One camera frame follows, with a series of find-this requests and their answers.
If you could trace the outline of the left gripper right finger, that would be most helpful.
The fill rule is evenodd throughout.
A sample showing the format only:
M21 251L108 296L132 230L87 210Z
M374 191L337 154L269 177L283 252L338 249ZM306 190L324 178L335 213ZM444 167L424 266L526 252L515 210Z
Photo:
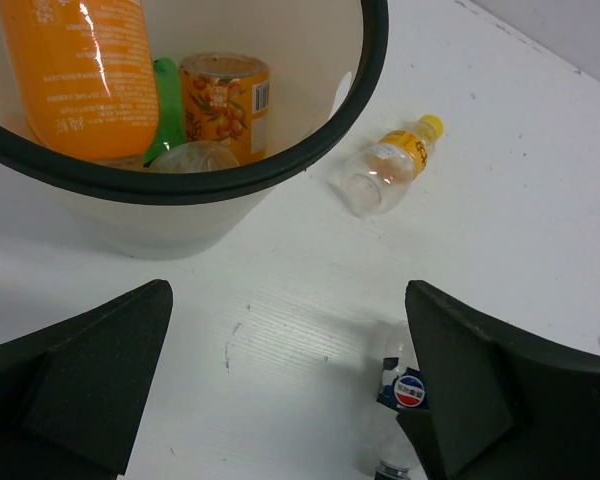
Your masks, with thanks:
M600 479L600 356L409 282L429 407L398 422L430 479Z

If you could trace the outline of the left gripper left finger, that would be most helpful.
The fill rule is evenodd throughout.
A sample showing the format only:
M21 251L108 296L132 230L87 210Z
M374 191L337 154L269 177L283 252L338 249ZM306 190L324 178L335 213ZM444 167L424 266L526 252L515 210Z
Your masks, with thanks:
M0 479L124 475L168 331L153 280L0 345Z

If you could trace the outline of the clear bottle black label front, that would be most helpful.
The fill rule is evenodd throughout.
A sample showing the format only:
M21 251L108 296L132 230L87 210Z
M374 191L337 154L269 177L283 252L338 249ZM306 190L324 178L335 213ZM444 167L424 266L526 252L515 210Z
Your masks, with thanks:
M417 453L397 416L427 410L426 382L420 372L407 321L393 325L386 340L372 426L378 463L375 479L409 479L420 465Z

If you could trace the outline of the clear bottle black label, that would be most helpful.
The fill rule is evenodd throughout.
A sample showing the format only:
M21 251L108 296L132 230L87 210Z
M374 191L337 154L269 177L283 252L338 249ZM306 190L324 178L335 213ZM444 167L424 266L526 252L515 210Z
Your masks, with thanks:
M148 167L151 173L206 173L233 169L240 163L229 148L215 141L193 141L157 156Z
M386 340L372 426L378 463L375 479L409 479L420 465L417 453L397 416L427 410L426 382L420 372L407 321L393 325Z

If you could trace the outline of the clear bottle yellow label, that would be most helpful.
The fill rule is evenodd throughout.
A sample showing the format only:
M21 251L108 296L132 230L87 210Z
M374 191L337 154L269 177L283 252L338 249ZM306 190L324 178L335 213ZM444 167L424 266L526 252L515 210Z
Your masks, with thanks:
M396 207L427 167L443 134L443 121L424 115L348 159L340 176L340 191L349 211L361 218Z

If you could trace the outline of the green plastic bottle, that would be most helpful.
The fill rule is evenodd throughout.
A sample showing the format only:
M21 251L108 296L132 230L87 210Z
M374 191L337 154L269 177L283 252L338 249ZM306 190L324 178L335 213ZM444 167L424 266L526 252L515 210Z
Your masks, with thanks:
M153 66L159 100L159 123L154 139L144 154L144 166L150 165L161 154L185 143L179 68L167 57L155 60Z

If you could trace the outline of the orange juice bottle barcode label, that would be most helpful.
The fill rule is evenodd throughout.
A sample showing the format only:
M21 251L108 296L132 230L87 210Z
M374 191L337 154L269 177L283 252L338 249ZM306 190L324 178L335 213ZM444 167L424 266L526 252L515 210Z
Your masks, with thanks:
M139 1L0 1L25 118L44 147L80 160L141 157L159 123Z

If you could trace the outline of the orange juice bottle floral label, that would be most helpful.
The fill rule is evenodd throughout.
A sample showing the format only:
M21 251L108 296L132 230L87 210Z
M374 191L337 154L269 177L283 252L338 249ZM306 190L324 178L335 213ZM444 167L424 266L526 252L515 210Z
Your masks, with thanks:
M179 65L185 138L220 142L242 165L267 152L270 70L231 53L198 53Z

